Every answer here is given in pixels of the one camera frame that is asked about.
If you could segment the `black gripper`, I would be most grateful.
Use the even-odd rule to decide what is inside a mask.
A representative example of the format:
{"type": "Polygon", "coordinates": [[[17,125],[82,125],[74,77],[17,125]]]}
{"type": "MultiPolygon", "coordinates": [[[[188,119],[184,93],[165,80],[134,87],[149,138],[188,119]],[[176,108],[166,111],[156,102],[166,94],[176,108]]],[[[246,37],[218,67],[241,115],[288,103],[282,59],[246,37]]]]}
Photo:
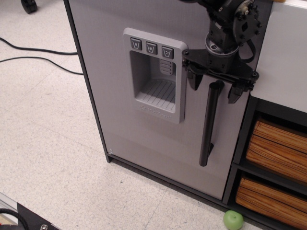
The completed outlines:
{"type": "Polygon", "coordinates": [[[203,75],[210,75],[232,83],[228,93],[228,103],[234,104],[243,92],[253,90],[259,74],[248,63],[255,58],[256,48],[251,40],[247,44],[252,56],[242,59],[239,49],[221,50],[210,42],[206,49],[186,49],[182,51],[183,67],[187,71],[187,79],[193,90],[197,90],[203,75]]]}

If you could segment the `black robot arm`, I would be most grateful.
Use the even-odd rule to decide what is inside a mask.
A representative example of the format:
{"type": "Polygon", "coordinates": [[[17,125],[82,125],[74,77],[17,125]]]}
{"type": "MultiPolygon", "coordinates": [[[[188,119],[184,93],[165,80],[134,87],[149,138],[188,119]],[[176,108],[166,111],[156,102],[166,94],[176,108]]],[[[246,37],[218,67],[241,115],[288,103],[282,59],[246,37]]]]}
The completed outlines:
{"type": "Polygon", "coordinates": [[[232,84],[228,102],[234,104],[254,88],[259,74],[248,64],[256,55],[252,37],[259,35],[259,11],[252,0],[199,0],[206,8],[209,32],[204,49],[182,52],[183,66],[193,89],[197,90],[203,75],[232,84]]]}

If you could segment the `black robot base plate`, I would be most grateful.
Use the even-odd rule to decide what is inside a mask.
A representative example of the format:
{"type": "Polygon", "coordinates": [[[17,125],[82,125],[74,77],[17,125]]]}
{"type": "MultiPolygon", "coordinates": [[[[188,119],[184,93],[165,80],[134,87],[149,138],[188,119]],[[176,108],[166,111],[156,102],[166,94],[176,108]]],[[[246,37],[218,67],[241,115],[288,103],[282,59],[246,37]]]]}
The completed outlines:
{"type": "Polygon", "coordinates": [[[1,230],[59,230],[57,226],[19,203],[15,209],[1,208],[0,214],[17,219],[16,224],[0,222],[1,230]]]}

